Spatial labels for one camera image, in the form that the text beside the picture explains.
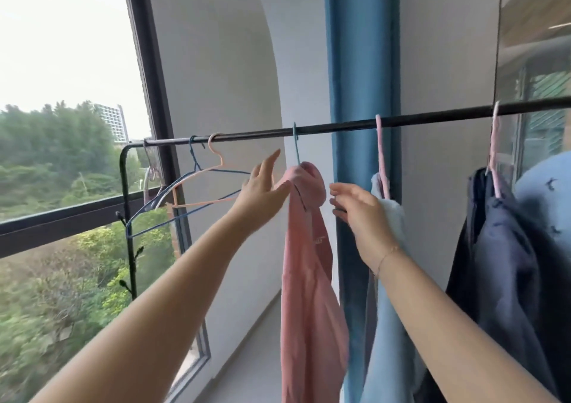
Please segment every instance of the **window pane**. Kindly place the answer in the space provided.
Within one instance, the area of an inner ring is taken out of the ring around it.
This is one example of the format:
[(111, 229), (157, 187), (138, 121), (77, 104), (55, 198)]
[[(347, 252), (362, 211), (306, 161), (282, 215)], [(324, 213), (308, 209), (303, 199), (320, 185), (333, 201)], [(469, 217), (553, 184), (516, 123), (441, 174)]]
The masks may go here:
[[(502, 0), (496, 81), (502, 102), (571, 94), (571, 0)], [(514, 177), (571, 150), (571, 110), (502, 118)]]
[(151, 135), (126, 0), (0, 0), (0, 28), (0, 221), (118, 195)]
[[(167, 209), (136, 220), (139, 231)], [(136, 238), (139, 292), (175, 261), (171, 225)], [(120, 222), (0, 260), (0, 402), (24, 403), (130, 302), (125, 228)], [(199, 358), (195, 342), (177, 378)]]

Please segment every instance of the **sky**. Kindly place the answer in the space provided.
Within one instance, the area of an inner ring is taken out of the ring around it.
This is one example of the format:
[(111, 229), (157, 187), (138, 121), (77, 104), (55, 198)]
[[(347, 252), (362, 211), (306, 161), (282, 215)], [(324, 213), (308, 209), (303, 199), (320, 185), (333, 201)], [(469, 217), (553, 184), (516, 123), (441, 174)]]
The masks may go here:
[(129, 139), (151, 135), (126, 0), (0, 0), (0, 34), (1, 108), (120, 104)]

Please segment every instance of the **clothing rack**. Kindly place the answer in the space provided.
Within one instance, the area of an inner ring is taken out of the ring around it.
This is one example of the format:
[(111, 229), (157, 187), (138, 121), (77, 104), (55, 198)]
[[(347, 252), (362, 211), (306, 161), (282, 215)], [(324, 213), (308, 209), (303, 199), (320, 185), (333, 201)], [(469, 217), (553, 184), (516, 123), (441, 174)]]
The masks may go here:
[[(535, 111), (547, 111), (547, 110), (559, 110), (571, 108), (571, 96), (565, 96), (561, 98), (553, 99), (543, 99), (537, 101), (526, 101), (526, 102), (514, 102), (501, 104), (498, 115), (510, 115), (510, 114), (524, 114), (533, 113)], [(448, 111), (434, 111), (431, 113), (422, 114), (411, 114), (411, 115), (401, 115), (397, 117), (387, 117), (382, 119), (382, 127), (401, 127), (401, 126), (411, 126), (411, 125), (426, 125), (432, 123), (442, 123), (442, 122), (453, 122), (460, 120), (470, 120), (478, 118), (491, 117), (493, 112), (492, 105), (485, 105), (472, 108), (462, 108), (457, 110)], [(375, 129), (376, 121), (375, 114), (371, 115), (371, 119), (368, 120), (357, 120), (352, 122), (342, 122), (342, 123), (331, 123), (323, 125), (311, 125), (311, 126), (299, 126), (296, 127), (296, 135), (315, 135), (315, 134), (326, 134), (330, 132), (347, 132), (356, 131), (362, 129)], [(254, 131), (254, 132), (239, 132), (235, 134), (219, 134), (213, 137), (213, 142), (222, 141), (240, 141), (240, 140), (250, 140), (250, 139), (261, 139), (261, 138), (279, 138), (279, 137), (291, 137), (294, 131), (291, 127), (286, 127), (282, 129), (270, 129), (265, 131)], [(209, 137), (194, 137), (192, 143), (206, 143)], [(129, 150), (141, 147), (160, 147), (160, 146), (178, 146), (178, 145), (188, 145), (190, 138), (170, 138), (170, 139), (155, 139), (155, 140), (145, 140), (144, 142), (128, 143), (121, 151), (119, 157), (119, 171), (121, 175), (121, 187), (123, 192), (123, 212), (124, 215), (118, 215), (121, 220), (128, 221), (131, 218), (131, 209), (129, 206), (129, 186), (127, 179), (127, 154)], [(127, 228), (127, 233), (131, 234), (131, 227)], [(128, 264), (129, 264), (129, 274), (130, 274), (130, 289), (131, 296), (133, 299), (137, 297), (137, 279), (136, 279), (136, 260), (137, 254), (134, 251), (133, 239), (127, 239), (127, 254), (128, 254)]]

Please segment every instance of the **thin bracelet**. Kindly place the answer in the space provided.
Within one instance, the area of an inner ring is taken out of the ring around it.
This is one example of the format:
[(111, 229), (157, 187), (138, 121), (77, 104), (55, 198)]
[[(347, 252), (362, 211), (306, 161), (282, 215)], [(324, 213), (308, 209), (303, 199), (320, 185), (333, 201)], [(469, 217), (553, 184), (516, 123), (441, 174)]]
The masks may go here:
[(394, 253), (395, 251), (398, 251), (398, 250), (400, 250), (400, 247), (399, 247), (398, 245), (395, 245), (393, 248), (389, 249), (389, 251), (388, 251), (387, 254), (385, 254), (385, 255), (382, 256), (382, 259), (381, 259), (380, 262), (379, 262), (379, 267), (377, 268), (377, 273), (375, 274), (375, 277), (376, 277), (377, 279), (379, 279), (379, 273), (381, 272), (382, 262), (384, 262), (385, 259), (386, 259), (389, 255), (391, 255), (392, 253)]

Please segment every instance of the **person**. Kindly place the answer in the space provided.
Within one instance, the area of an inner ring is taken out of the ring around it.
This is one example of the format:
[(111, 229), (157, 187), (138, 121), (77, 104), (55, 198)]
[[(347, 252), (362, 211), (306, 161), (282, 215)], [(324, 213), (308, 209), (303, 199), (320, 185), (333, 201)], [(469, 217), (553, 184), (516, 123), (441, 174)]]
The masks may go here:
[[(89, 342), (32, 403), (161, 403), (240, 245), (280, 210), (276, 151), (256, 166), (236, 202), (151, 287)], [(363, 261), (387, 290), (449, 403), (556, 402), (468, 318), (397, 243), (378, 200), (356, 185), (330, 186)]]

